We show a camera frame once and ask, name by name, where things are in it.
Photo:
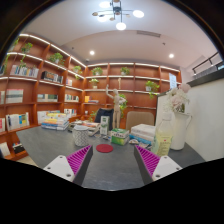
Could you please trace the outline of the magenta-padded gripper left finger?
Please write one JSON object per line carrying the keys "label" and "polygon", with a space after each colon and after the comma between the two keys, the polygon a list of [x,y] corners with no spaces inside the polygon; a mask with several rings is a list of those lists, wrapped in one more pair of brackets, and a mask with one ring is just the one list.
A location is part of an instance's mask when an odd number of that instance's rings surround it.
{"label": "magenta-padded gripper left finger", "polygon": [[88,145],[69,156],[59,155],[44,170],[81,186],[92,155],[93,146]]}

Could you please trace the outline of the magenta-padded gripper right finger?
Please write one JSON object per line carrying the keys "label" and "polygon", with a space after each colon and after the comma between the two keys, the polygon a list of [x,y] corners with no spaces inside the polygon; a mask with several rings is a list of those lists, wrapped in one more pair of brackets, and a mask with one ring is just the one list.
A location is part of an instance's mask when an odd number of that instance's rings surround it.
{"label": "magenta-padded gripper right finger", "polygon": [[182,169],[169,156],[159,157],[138,145],[134,146],[134,156],[145,185]]}

